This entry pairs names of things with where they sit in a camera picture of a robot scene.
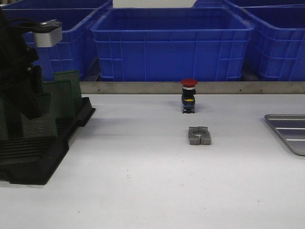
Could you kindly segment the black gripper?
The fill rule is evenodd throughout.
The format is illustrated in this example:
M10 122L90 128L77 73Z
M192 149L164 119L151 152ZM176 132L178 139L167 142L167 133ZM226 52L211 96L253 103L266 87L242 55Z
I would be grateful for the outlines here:
M40 117L35 94L43 92L42 69L33 66L37 51L22 36L32 32L34 25L27 19L10 21L0 11L0 89L7 102L28 119Z

